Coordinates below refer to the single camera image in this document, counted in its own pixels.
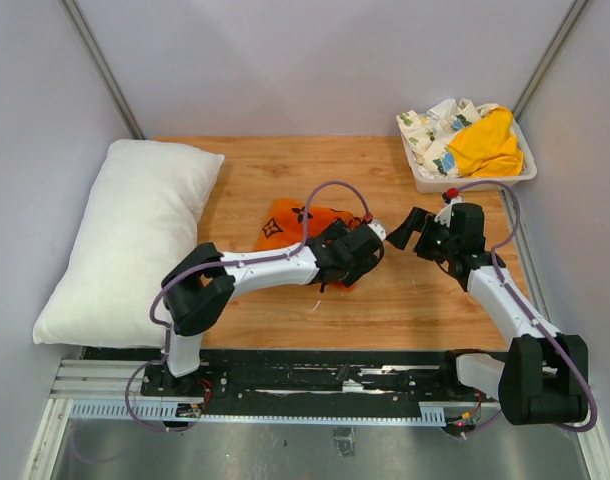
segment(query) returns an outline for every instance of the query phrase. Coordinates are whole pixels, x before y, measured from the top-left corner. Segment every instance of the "white plastic basket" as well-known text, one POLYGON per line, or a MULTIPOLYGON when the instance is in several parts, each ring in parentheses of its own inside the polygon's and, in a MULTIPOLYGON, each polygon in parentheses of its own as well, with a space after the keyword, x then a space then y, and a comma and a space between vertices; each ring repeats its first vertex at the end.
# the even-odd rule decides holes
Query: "white plastic basket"
MULTIPOLYGON (((531 180, 536 176, 536 164, 534 163, 534 156, 532 155, 529 145, 527 145, 527 141, 525 140, 523 132, 521 132, 518 124, 514 122, 513 126, 516 136, 518 137, 518 148, 523 151, 523 169, 521 170, 520 175, 516 175, 514 177, 425 178, 418 171, 418 163, 416 163, 414 152, 412 152, 412 149, 409 146, 409 141, 401 133, 403 145, 405 146, 405 154, 407 155, 407 162, 409 163, 409 166, 412 167, 412 172, 414 173, 416 190, 418 190, 420 193, 444 192, 448 188, 461 187, 463 185, 467 185, 468 183, 483 179, 498 180, 506 183, 507 185, 514 185, 515 183, 523 180, 531 180)), ((500 188, 501 187, 496 185, 477 185, 476 187, 472 187, 471 190, 499 190, 500 188)))

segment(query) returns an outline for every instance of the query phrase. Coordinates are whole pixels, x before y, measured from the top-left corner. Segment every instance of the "metal frame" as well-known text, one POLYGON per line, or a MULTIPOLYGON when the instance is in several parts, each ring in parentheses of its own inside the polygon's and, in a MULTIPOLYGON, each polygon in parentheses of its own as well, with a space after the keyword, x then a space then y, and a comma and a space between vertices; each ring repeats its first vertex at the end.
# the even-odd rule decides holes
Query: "metal frame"
MULTIPOLYGON (((127 100, 121 92, 77 1, 59 1, 83 41, 83 44, 90 55, 101 80, 105 84, 116 109, 128 128, 130 135, 134 139, 144 139, 145 137, 138 122, 129 108, 127 100)), ((562 46, 565 44, 581 15, 591 2, 592 0, 573 1, 513 109, 514 116, 517 120, 522 116, 562 46)), ((501 200, 508 220, 512 223, 515 219, 515 212, 504 192, 501 193, 501 200)), ((524 232, 524 228, 519 230, 515 242, 532 301, 545 317, 549 317, 547 302, 538 282, 537 271, 530 253, 529 240, 524 232)), ((45 413, 41 420, 22 479, 38 480, 49 478, 54 468, 56 456, 72 408, 76 406, 74 415, 72 416, 72 418, 76 418, 81 412, 86 411, 85 402, 95 401, 97 403, 100 402, 99 404, 112 405, 113 403, 121 401, 127 378, 131 376, 134 369, 140 366, 141 363, 142 362, 63 360, 54 382, 52 394, 50 395, 50 399, 45 408, 45 413)), ((140 400, 143 402, 146 400, 144 397, 140 396, 141 382, 142 375, 134 381, 132 389, 136 401, 140 400)), ((173 401, 191 400, 202 401, 202 399, 199 398, 166 399, 161 397, 156 403, 160 406, 163 404, 167 405, 169 402, 173 401)), ((449 403, 445 405, 445 407, 462 407, 469 405, 470 404, 461 405, 460 403, 449 403)), ((438 403, 423 404, 422 406, 428 408, 441 407, 438 403)), ((240 417, 225 420, 236 422, 246 421, 246 419, 240 417)), ((587 434, 579 435, 579 441, 591 478, 594 480, 610 479, 610 447, 606 440, 600 418, 595 429, 587 434)))
POLYGON ((521 95, 518 97, 518 101, 516 105, 512 109, 514 113, 514 118, 518 121, 520 120, 525 108, 527 107, 530 100, 534 97, 534 94, 538 90, 541 82, 547 75, 550 67, 554 63, 554 60, 558 56, 561 51, 563 45, 569 38, 570 33, 578 23, 578 20, 581 18, 583 12, 587 9, 587 7, 592 3, 593 0, 574 0, 569 10, 565 14, 563 21, 561 22, 558 30, 554 34, 552 41, 545 49, 543 56, 538 62, 534 73, 530 77, 527 85, 523 89, 521 95))
POLYGON ((51 478, 71 408, 72 400, 47 401, 22 480, 51 478))
POLYGON ((101 51, 98 42, 94 38, 94 34, 92 30, 89 28, 87 21, 85 20, 85 16, 83 15, 82 10, 78 6, 76 0, 59 0, 63 8, 65 9, 65 13, 72 21, 78 36, 80 37, 87 53, 89 54, 96 71, 98 72, 101 81, 107 88, 107 92, 109 93, 112 102, 114 102, 114 106, 118 111, 119 115, 123 119, 127 130, 129 130, 129 134, 134 140, 143 140, 145 136, 141 128, 136 121, 136 117, 132 113, 132 110, 129 108, 127 100, 123 95, 114 75, 112 74, 111 69, 103 56, 103 52, 101 51))
MULTIPOLYGON (((106 360, 62 360, 56 373, 56 379, 50 394, 51 400, 73 401, 69 412, 70 418, 99 418, 114 420, 131 420, 125 409, 125 385, 134 370, 143 364, 142 361, 106 361, 106 360)), ((178 421, 174 416, 179 403, 202 403, 202 397, 149 397, 141 395, 144 371, 140 372, 130 388, 130 397, 135 409, 143 410, 143 420, 178 421)), ((445 415, 443 407, 456 407, 461 403, 454 402, 420 402, 420 417, 405 418, 371 418, 353 417, 336 419, 332 417, 290 417, 285 415, 211 415, 203 414, 200 421, 238 422, 238 423, 283 423, 308 425, 400 425, 414 427, 443 427, 445 415)), ((473 406, 468 402, 462 405, 473 406)))

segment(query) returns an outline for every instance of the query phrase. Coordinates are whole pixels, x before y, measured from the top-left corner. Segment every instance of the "wooden table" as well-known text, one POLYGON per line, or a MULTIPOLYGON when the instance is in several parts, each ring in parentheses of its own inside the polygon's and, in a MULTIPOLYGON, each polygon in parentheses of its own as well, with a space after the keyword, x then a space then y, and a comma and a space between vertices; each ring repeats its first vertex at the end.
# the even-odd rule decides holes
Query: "wooden table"
MULTIPOLYGON (((250 251, 272 201, 305 201, 327 180, 357 187, 386 228, 397 227, 412 206, 437 212, 439 194, 414 186, 399 137, 162 137, 226 156, 199 224, 199 241, 221 251, 250 251)), ((483 206, 488 248, 508 225, 496 192, 467 193, 483 206)), ((315 204, 362 214, 354 195, 328 187, 315 204)), ((516 250, 500 250, 525 291, 516 250)), ((506 349, 486 312, 458 283, 411 247, 386 246, 381 264, 351 292, 285 286, 231 301, 204 341, 211 347, 351 349, 506 349)))

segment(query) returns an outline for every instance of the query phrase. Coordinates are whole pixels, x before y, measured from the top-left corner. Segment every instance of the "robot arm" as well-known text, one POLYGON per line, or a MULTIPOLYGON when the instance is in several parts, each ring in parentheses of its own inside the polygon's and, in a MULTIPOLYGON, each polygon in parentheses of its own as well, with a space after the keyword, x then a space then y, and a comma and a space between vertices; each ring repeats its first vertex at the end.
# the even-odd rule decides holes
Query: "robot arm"
POLYGON ((460 197, 444 199, 446 206, 436 215, 415 207, 387 240, 402 250, 412 233, 419 232, 414 252, 439 265, 447 262, 446 273, 485 308, 509 345, 505 362, 482 352, 450 352, 454 380, 499 399, 503 414, 514 425, 584 420, 588 402, 582 387, 541 328, 558 341, 587 380, 585 342, 577 335, 562 334, 543 318, 497 257, 501 280, 492 254, 485 250, 482 208, 460 197))
POLYGON ((308 239, 303 248, 296 244, 231 253, 219 252, 213 243, 199 245, 162 282, 164 287, 199 265, 218 265, 188 276, 164 297, 173 320, 167 359, 170 372, 180 377, 198 369, 203 333, 216 323, 231 299, 279 285, 320 283, 321 292, 331 282, 350 286, 381 260, 385 236, 377 220, 366 220, 354 230, 337 220, 318 237, 308 239))

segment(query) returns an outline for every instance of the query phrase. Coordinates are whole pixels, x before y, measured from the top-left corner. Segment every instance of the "purple cable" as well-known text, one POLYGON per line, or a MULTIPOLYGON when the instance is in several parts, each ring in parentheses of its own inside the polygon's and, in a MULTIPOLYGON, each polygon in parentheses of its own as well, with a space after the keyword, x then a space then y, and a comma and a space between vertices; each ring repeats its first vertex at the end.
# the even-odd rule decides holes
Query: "purple cable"
POLYGON ((483 432, 483 431, 487 430, 487 429, 488 429, 488 428, 489 428, 489 427, 492 425, 492 423, 494 423, 496 420, 498 420, 499 418, 501 418, 501 414, 502 414, 502 413, 503 413, 503 411, 502 411, 502 410, 499 410, 498 412, 496 412, 496 413, 495 413, 495 414, 492 416, 492 418, 490 418, 488 421, 486 421, 486 422, 485 422, 483 425, 479 425, 479 426, 477 426, 477 427, 476 427, 474 430, 471 430, 471 431, 467 432, 467 433, 465 434, 465 438, 469 438, 469 437, 471 437, 472 435, 477 435, 477 434, 479 434, 479 433, 481 433, 481 432, 483 432))
POLYGON ((307 197, 307 201, 305 202, 305 210, 303 213, 303 218, 305 219, 305 221, 303 222, 303 238, 301 239, 301 243, 299 243, 298 246, 294 250, 291 250, 287 254, 281 253, 278 255, 268 255, 267 257, 250 258, 250 259, 244 260, 244 261, 228 260, 228 261, 202 263, 200 265, 196 265, 195 267, 188 268, 184 272, 178 274, 176 277, 174 277, 172 280, 170 280, 161 289, 160 292, 158 292, 156 297, 154 297, 152 306, 149 309, 149 319, 152 321, 152 323, 165 327, 165 346, 163 348, 163 356, 160 360, 150 360, 149 362, 146 362, 143 365, 141 365, 140 367, 138 367, 136 369, 136 371, 134 373, 132 373, 132 376, 129 378, 129 380, 127 381, 127 385, 125 386, 125 407, 127 408, 127 413, 129 414, 129 416, 132 417, 132 419, 136 423, 138 423, 139 425, 141 425, 144 428, 147 428, 148 430, 151 430, 153 432, 159 432, 159 433, 183 432, 185 430, 192 428, 195 425, 195 424, 190 424, 187 427, 169 427, 169 428, 156 427, 156 426, 150 425, 149 423, 144 422, 143 420, 138 418, 138 416, 136 415, 136 412, 134 412, 134 409, 132 408, 132 406, 129 403, 130 388, 132 386, 132 383, 138 376, 138 374, 141 371, 145 370, 150 365, 161 365, 161 366, 165 365, 165 362, 169 358, 169 350, 170 350, 171 338, 172 338, 171 337, 172 326, 165 320, 156 318, 156 308, 158 307, 158 304, 163 300, 163 297, 165 297, 165 295, 167 295, 167 293, 172 288, 174 288, 174 286, 176 286, 178 283, 185 280, 190 275, 194 275, 194 274, 199 273, 208 268, 234 267, 237 265, 256 265, 256 264, 264 263, 264 262, 272 262, 274 260, 283 260, 285 258, 290 258, 291 256, 298 254, 301 250, 303 250, 303 248, 305 248, 305 244, 307 242, 308 229, 309 229, 309 225, 308 225, 309 209, 311 207, 312 201, 314 200, 314 197, 316 196, 316 194, 318 192, 320 192, 323 188, 328 187, 330 185, 340 185, 342 187, 349 188, 352 192, 354 192, 356 194, 358 199, 363 204, 363 208, 365 209, 365 216, 366 217, 371 216, 371 212, 369 210, 369 207, 367 206, 367 202, 365 201, 365 198, 363 197, 363 195, 361 195, 361 192, 359 192, 356 189, 356 187, 350 185, 349 183, 342 182, 340 180, 330 180, 329 182, 322 183, 321 185, 316 187, 314 190, 312 190, 312 193, 309 194, 309 197, 307 197))
MULTIPOLYGON (((467 190, 468 188, 475 187, 477 185, 485 185, 485 184, 497 185, 499 187, 502 187, 505 189, 505 191, 507 193, 509 193, 510 197, 512 197, 512 203, 514 204, 514 208, 516 210, 516 220, 514 221, 514 225, 512 226, 512 231, 509 234, 509 236, 505 240, 503 240, 501 243, 498 243, 491 248, 492 264, 494 265, 494 271, 496 272, 496 275, 498 276, 499 280, 501 281, 501 283, 503 284, 505 289, 514 299, 516 304, 520 307, 521 310, 523 310, 523 312, 525 312, 525 315, 527 315, 527 318, 529 320, 534 321, 534 320, 536 320, 536 315, 534 315, 534 312, 532 311, 532 309, 529 308, 529 306, 521 299, 521 297, 518 295, 518 292, 516 292, 516 290, 514 290, 514 288, 510 284, 505 282, 505 275, 503 275, 503 271, 498 264, 498 258, 496 256, 496 250, 507 245, 509 242, 511 242, 512 239, 516 236, 516 233, 518 232, 518 229, 520 227, 521 209, 520 209, 520 203, 518 202, 518 197, 516 195, 516 192, 514 191, 514 189, 512 187, 510 187, 509 185, 507 185, 503 182, 499 182, 498 180, 478 180, 476 182, 468 183, 467 185, 459 187, 457 190, 460 193, 461 191, 467 190)), ((589 404, 590 416, 589 416, 589 420, 587 421, 586 424, 580 425, 578 427, 562 424, 562 425, 559 425, 559 427, 564 430, 567 430, 569 432, 575 432, 575 433, 589 432, 592 428, 594 428, 594 426, 596 425, 596 422, 598 421, 598 408, 596 406, 596 399, 594 398, 594 395, 592 394, 592 390, 589 388, 589 385, 583 378, 583 375, 578 370, 578 367, 576 365, 574 365, 574 362, 572 361, 572 359, 569 357, 569 355, 567 355, 567 352, 565 352, 563 347, 561 347, 561 345, 547 331, 547 329, 537 320, 535 322, 535 327, 538 329, 539 332, 541 332, 543 334, 543 336, 549 341, 549 343, 552 344, 552 346, 554 347, 554 350, 556 350, 556 353, 558 353, 558 355, 563 359, 563 361, 565 362, 567 367, 570 369, 570 371, 574 375, 574 378, 576 378, 576 380, 580 384, 580 386, 583 390, 583 393, 587 397, 587 402, 589 404)), ((495 418, 492 418, 489 422, 487 422, 483 426, 486 427, 493 420, 495 420, 495 418)))
POLYGON ((69 450, 69 480, 74 480, 74 461, 75 460, 78 460, 79 462, 84 463, 86 465, 92 465, 92 466, 105 465, 107 463, 111 463, 111 462, 118 460, 120 457, 125 455, 130 450, 130 448, 126 448, 125 450, 122 450, 121 452, 119 452, 115 455, 112 455, 111 457, 103 458, 100 460, 92 460, 90 458, 85 457, 78 449, 78 446, 76 445, 76 440, 74 439, 76 430, 78 430, 78 429, 70 428, 70 433, 69 433, 69 449, 70 449, 69 450))

